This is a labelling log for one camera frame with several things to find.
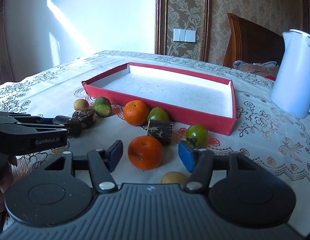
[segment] orange fruit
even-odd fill
[[[164,150],[156,138],[143,135],[131,141],[127,153],[136,168],[151,170],[157,168],[162,162]]]
[[[140,100],[128,102],[123,109],[123,116],[131,125],[142,125],[146,122],[150,109],[147,104]]]

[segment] wooden headboard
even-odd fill
[[[282,36],[256,24],[228,13],[231,38],[223,65],[233,68],[236,60],[247,63],[277,61],[280,65],[285,51]]]

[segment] kettle spout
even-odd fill
[[[284,43],[285,43],[285,50],[287,49],[287,46],[290,42],[290,39],[291,39],[291,33],[289,32],[284,32],[282,33],[282,37],[284,38]]]

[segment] kettle lid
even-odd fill
[[[290,29],[289,32],[290,32],[290,33],[291,33],[291,32],[300,33],[300,34],[302,34],[303,36],[310,38],[310,34],[309,34],[309,33],[305,33],[305,32],[300,31],[300,30]]]

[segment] brown wallpaper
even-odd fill
[[[302,29],[302,0],[210,0],[210,48],[208,62],[223,64],[231,30],[227,13],[281,34]]]
[[[168,0],[167,49],[170,56],[200,58],[203,0]],[[196,31],[196,43],[173,41],[173,29]]]

